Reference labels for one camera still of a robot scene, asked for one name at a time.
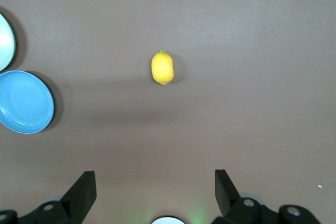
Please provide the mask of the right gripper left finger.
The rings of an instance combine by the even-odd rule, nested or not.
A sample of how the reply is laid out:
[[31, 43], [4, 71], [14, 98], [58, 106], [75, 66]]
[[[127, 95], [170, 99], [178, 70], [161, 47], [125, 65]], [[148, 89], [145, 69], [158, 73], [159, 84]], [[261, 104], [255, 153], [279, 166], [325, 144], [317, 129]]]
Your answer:
[[86, 171], [60, 200], [47, 201], [21, 217], [14, 210], [2, 210], [1, 223], [83, 223], [96, 198], [95, 172]]

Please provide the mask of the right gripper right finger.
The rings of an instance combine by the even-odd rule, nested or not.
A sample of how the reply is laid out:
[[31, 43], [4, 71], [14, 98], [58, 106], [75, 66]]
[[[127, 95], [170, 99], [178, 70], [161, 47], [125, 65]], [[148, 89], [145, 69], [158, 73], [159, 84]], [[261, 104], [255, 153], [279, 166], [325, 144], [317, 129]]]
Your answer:
[[315, 215], [304, 207], [282, 205], [275, 212], [251, 197], [242, 197], [224, 169], [215, 171], [215, 198], [222, 215], [212, 223], [320, 223]]

